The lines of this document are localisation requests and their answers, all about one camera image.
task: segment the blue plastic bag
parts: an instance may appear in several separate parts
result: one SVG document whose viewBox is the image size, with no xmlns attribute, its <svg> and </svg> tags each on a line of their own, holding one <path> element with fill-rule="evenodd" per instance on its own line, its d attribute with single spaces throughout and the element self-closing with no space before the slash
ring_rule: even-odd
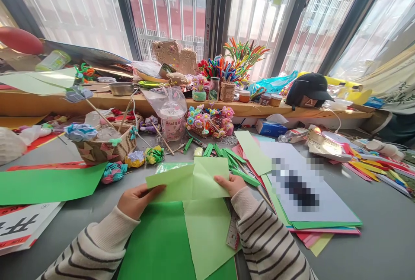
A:
<svg viewBox="0 0 415 280">
<path fill-rule="evenodd" d="M 250 85 L 248 90 L 253 94 L 260 87 L 264 87 L 269 94 L 278 94 L 281 90 L 296 79 L 298 76 L 298 70 L 295 70 L 291 75 L 284 77 L 271 77 L 258 81 L 255 85 Z"/>
</svg>

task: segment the lid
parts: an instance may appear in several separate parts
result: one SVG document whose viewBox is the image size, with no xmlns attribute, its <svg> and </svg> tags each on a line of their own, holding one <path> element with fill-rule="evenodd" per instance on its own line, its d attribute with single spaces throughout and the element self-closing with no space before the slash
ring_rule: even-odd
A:
<svg viewBox="0 0 415 280">
<path fill-rule="evenodd" d="M 239 91 L 239 96 L 250 96 L 251 92 L 249 92 L 248 90 L 241 90 Z"/>
<path fill-rule="evenodd" d="M 278 95 L 278 94 L 271 94 L 271 98 L 272 99 L 276 99 L 278 101 L 282 100 L 282 96 L 281 95 Z"/>
</svg>

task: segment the colorful pipe cleaner bouquet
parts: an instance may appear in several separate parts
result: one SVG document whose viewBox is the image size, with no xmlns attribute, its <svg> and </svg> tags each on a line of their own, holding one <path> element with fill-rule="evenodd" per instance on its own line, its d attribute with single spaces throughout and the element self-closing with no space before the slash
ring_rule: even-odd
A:
<svg viewBox="0 0 415 280">
<path fill-rule="evenodd" d="M 232 135 L 233 109 L 226 106 L 221 110 L 212 107 L 213 103 L 210 108 L 206 109 L 204 104 L 198 105 L 196 108 L 190 106 L 187 113 L 186 129 L 193 130 L 203 137 L 212 134 L 217 139 Z"/>
<path fill-rule="evenodd" d="M 208 80 L 211 77 L 219 77 L 222 80 L 222 77 L 225 77 L 225 80 L 231 82 L 242 82 L 248 81 L 249 74 L 248 70 L 252 66 L 263 58 L 260 58 L 265 52 L 269 49 L 265 49 L 265 46 L 254 46 L 254 41 L 252 41 L 249 46 L 249 41 L 245 44 L 239 42 L 235 43 L 235 39 L 230 39 L 231 44 L 225 43 L 224 48 L 229 51 L 229 54 L 225 56 L 217 55 L 213 60 L 210 58 L 202 60 L 198 64 L 198 68 L 201 71 L 201 74 L 205 76 Z M 232 62 L 225 61 L 226 57 L 230 57 Z"/>
</svg>

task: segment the child's hand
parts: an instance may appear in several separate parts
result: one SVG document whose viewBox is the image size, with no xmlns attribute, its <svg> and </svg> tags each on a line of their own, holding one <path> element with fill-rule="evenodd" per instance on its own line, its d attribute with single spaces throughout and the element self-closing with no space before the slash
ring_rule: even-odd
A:
<svg viewBox="0 0 415 280">
<path fill-rule="evenodd" d="M 118 209 L 133 220 L 139 220 L 146 206 L 153 201 L 163 190 L 166 185 L 159 185 L 147 189 L 147 184 L 130 188 L 126 190 L 118 202 Z"/>
<path fill-rule="evenodd" d="M 229 174 L 229 180 L 224 179 L 222 176 L 219 175 L 215 175 L 214 178 L 220 186 L 222 186 L 229 192 L 231 197 L 235 196 L 235 194 L 239 192 L 239 190 L 246 186 L 243 178 L 237 175 Z"/>
</svg>

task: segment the cable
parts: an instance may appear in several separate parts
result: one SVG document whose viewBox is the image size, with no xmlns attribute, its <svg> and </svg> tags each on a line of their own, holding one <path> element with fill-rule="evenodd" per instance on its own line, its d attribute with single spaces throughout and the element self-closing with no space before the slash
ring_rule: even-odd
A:
<svg viewBox="0 0 415 280">
<path fill-rule="evenodd" d="M 133 115 L 134 115 L 134 118 L 135 118 L 135 128 L 137 129 L 137 135 L 138 135 L 138 137 L 139 138 L 141 138 L 143 141 L 144 141 L 144 143 L 146 143 L 150 148 L 152 148 L 151 146 L 150 146 L 150 144 L 149 143 L 147 143 L 146 141 L 145 141 L 145 139 L 144 138 L 142 138 L 141 137 L 141 135 L 138 133 L 138 131 L 139 131 L 139 128 L 138 128 L 138 120 L 137 120 L 137 116 L 136 116 L 136 114 L 135 114 L 135 100 L 134 100 L 134 94 L 136 94 L 137 93 L 137 91 L 139 90 L 140 88 L 137 88 L 137 90 L 135 90 L 134 91 L 134 93 L 133 94 L 131 94 L 131 99 L 133 100 Z"/>
</svg>

